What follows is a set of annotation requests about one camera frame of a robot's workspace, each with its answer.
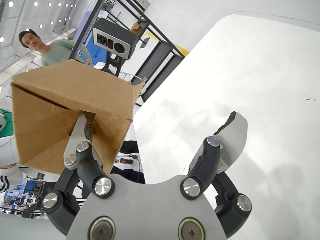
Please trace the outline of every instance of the metal screw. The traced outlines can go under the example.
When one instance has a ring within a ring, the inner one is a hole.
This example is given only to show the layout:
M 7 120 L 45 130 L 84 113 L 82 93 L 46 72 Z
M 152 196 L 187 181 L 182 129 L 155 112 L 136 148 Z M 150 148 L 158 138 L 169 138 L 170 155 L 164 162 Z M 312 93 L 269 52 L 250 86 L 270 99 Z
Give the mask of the metal screw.
M 111 239 L 112 233 L 112 225 L 108 221 L 97 223 L 92 231 L 93 239 L 95 240 Z
M 199 221 L 192 217 L 183 219 L 178 229 L 180 240 L 204 240 L 205 230 Z
M 191 197 L 196 197 L 200 193 L 199 184 L 191 177 L 187 178 L 183 182 L 183 190 Z
M 211 145 L 212 147 L 218 147 L 220 145 L 220 141 L 215 136 L 208 136 L 207 137 L 207 143 Z
M 77 155 L 76 154 L 70 154 L 68 155 L 65 160 L 64 160 L 64 164 L 66 166 L 72 166 L 77 162 Z
M 111 180 L 107 177 L 102 177 L 97 181 L 94 191 L 97 195 L 104 196 L 111 190 L 111 186 Z
M 83 152 L 86 151 L 89 148 L 89 143 L 87 141 L 81 141 L 79 144 L 77 144 L 77 152 Z
M 113 240 L 116 235 L 116 226 L 107 216 L 100 217 L 89 228 L 90 240 Z
M 42 201 L 42 205 L 44 208 L 50 209 L 54 207 L 57 204 L 57 202 L 58 202 L 58 195 L 55 192 L 50 192 L 44 197 Z
M 252 208 L 252 203 L 246 195 L 239 195 L 238 196 L 237 205 L 241 210 L 243 210 L 245 212 L 250 211 Z

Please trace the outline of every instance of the ceiling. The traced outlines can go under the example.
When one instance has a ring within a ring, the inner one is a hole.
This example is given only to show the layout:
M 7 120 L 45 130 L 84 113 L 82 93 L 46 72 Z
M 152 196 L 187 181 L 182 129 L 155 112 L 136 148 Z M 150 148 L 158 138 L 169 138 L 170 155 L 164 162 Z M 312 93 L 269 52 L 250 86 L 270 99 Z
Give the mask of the ceiling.
M 87 5 L 81 6 L 82 1 L 87 3 L 88 0 L 2 0 L 0 38 L 3 37 L 3 42 L 0 40 L 0 68 L 27 50 L 18 40 L 18 34 L 26 28 L 33 29 L 42 40 L 47 40 L 54 32 L 59 34 L 75 27 L 72 16 L 77 10 L 83 11 L 82 15 L 87 10 Z

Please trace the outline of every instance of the cardboard piece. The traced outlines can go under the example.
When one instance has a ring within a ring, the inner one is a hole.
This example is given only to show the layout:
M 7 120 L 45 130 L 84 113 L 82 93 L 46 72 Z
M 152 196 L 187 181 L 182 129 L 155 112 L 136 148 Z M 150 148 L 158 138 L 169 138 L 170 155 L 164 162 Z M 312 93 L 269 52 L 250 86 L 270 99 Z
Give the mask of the cardboard piece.
M 138 22 L 134 23 L 130 29 L 130 31 L 134 34 L 136 34 L 137 36 L 140 35 L 140 33 L 142 32 L 143 27 L 141 25 L 138 24 Z
M 95 113 L 92 145 L 109 174 L 145 81 L 131 85 L 76 60 L 13 76 L 12 110 L 19 163 L 61 174 L 65 147 L 83 112 Z

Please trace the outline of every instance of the desk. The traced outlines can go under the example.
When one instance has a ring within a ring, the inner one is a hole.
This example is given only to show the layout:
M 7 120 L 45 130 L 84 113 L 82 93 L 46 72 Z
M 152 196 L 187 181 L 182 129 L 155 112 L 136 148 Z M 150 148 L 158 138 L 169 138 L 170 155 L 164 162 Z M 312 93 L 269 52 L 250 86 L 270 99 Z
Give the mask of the desk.
M 248 138 L 227 174 L 253 208 L 232 239 L 318 239 L 319 48 L 320 33 L 305 28 L 219 21 L 135 115 L 146 183 L 187 174 L 203 139 L 237 111 Z

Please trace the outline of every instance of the silver metal cap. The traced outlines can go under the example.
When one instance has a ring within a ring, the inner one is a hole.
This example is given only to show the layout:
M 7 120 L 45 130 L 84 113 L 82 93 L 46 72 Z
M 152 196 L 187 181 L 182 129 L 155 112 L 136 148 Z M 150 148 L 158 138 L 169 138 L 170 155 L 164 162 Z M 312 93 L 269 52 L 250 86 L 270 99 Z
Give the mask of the silver metal cap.
M 252 208 L 252 203 L 251 203 L 250 199 L 245 195 L 238 196 L 237 205 L 241 210 L 243 210 L 245 212 L 250 211 Z
M 76 162 L 77 162 L 77 155 L 76 154 L 70 154 L 64 160 L 64 164 L 66 166 L 73 166 Z
M 46 209 L 54 207 L 58 202 L 58 195 L 54 192 L 47 194 L 42 200 L 42 205 Z
M 211 145 L 212 147 L 218 147 L 220 145 L 220 141 L 215 136 L 208 136 L 207 137 L 207 143 Z
M 191 177 L 187 178 L 183 182 L 183 190 L 187 195 L 191 197 L 196 197 L 200 193 L 199 184 Z
M 77 152 L 86 151 L 88 147 L 89 143 L 87 141 L 81 141 L 79 144 L 77 144 Z
M 103 196 L 103 195 L 106 195 L 111 190 L 111 186 L 112 186 L 111 180 L 107 177 L 102 177 L 97 181 L 94 187 L 94 191 L 97 195 Z

